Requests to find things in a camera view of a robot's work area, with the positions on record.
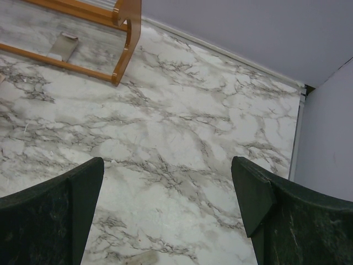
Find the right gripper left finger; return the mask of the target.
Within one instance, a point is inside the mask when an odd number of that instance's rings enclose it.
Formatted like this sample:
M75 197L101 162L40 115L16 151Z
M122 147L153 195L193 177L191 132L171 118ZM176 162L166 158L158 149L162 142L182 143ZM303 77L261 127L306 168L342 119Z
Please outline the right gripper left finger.
M1 264L80 264L104 176L84 164L1 198Z

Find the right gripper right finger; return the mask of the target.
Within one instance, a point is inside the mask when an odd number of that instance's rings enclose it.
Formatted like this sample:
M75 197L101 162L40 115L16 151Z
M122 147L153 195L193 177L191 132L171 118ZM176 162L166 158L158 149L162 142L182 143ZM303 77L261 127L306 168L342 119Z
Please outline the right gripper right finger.
M352 202L235 156L231 173L258 264L352 264Z

